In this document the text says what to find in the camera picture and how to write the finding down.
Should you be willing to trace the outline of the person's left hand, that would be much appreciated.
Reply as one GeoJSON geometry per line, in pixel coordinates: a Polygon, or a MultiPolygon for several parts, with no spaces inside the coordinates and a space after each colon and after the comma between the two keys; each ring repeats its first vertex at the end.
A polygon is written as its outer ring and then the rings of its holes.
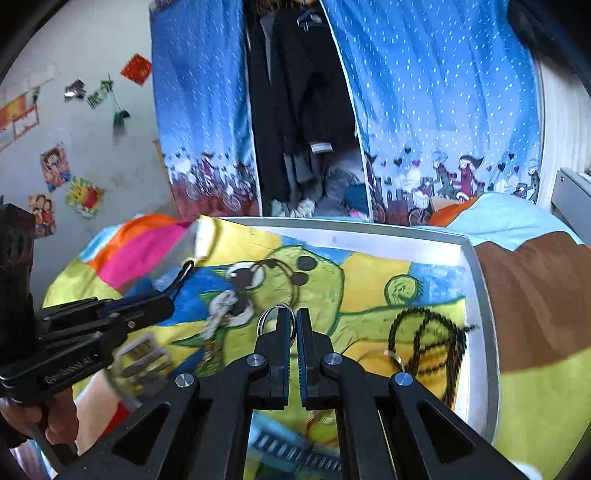
{"type": "Polygon", "coordinates": [[[39,406],[24,407],[9,399],[1,399],[1,446],[16,448],[32,437],[30,425],[47,420],[45,437],[50,444],[69,444],[76,440],[79,430],[73,390],[56,394],[49,411],[43,414],[39,406]]]}

